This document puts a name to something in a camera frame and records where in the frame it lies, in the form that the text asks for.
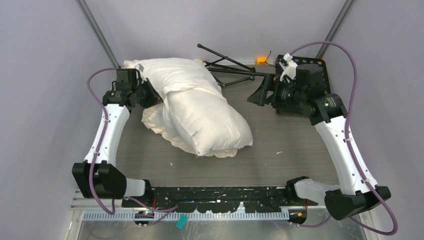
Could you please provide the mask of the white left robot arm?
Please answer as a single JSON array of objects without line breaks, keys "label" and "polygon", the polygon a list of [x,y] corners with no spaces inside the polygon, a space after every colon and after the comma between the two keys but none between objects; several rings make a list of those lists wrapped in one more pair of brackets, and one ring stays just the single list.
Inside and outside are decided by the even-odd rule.
[{"label": "white left robot arm", "polygon": [[132,109],[137,105],[147,109],[162,103],[162,98],[149,79],[143,76],[143,67],[115,69],[112,88],[99,103],[102,116],[94,141],[82,162],[72,167],[72,175],[86,199],[123,199],[134,197],[141,207],[153,202],[151,184],[147,179],[126,177],[116,168],[117,150],[124,127]]}]

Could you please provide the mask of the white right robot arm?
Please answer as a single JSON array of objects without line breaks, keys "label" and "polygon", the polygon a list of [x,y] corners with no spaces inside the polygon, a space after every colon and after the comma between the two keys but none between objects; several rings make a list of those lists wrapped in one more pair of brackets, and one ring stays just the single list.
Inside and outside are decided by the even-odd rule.
[{"label": "white right robot arm", "polygon": [[321,136],[334,164],[339,183],[329,185],[307,176],[286,183],[285,198],[291,205],[309,200],[324,205],[336,220],[343,220],[377,207],[391,192],[380,186],[368,171],[347,127],[348,112],[342,99],[326,90],[323,69],[317,64],[296,68],[290,82],[266,73],[250,103],[302,114]]}]

